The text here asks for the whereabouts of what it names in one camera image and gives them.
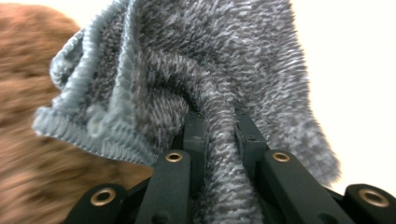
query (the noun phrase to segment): gray knit fabric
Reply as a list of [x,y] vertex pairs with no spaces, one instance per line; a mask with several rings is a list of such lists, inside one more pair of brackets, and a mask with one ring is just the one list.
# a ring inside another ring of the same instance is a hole
[[98,156],[151,165],[197,109],[208,141],[195,223],[262,223],[237,155],[236,108],[271,149],[295,154],[322,184],[338,162],[312,116],[287,0],[120,0],[53,59],[62,91],[34,128]]

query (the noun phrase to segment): knit texture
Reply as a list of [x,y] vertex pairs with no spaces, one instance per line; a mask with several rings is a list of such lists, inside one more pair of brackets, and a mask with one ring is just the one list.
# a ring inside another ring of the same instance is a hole
[[205,124],[205,185],[195,223],[262,223],[234,139],[236,108],[271,149],[328,185],[338,161],[308,101],[287,0],[120,0],[53,59],[62,93],[34,129],[98,156],[152,165],[194,108]]

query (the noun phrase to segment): brown furry fabric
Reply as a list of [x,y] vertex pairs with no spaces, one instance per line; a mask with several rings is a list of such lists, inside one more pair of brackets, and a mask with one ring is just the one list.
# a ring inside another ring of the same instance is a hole
[[31,129],[35,110],[58,95],[50,60],[77,30],[53,9],[0,4],[0,223],[61,223],[91,187],[129,188],[151,174]]

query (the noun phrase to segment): white background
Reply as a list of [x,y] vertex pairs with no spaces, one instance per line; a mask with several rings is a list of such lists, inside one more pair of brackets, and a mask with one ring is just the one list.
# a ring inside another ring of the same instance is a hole
[[[80,25],[111,0],[15,0],[54,7]],[[314,113],[355,183],[396,196],[396,1],[292,0]]]

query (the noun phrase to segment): brass screw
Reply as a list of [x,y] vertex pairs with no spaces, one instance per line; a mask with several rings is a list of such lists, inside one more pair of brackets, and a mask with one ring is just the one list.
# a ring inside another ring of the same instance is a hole
[[367,203],[377,207],[388,207],[389,201],[382,194],[373,189],[360,189],[359,196]]
[[290,160],[290,156],[286,155],[285,153],[276,152],[273,154],[273,158],[276,161],[287,162]]
[[[103,194],[108,194],[105,199],[100,199],[99,196]],[[91,204],[94,206],[103,206],[111,203],[116,198],[116,191],[111,188],[104,188],[96,191],[91,197]]]
[[166,155],[166,160],[170,162],[178,162],[183,159],[183,155],[180,153],[172,152]]

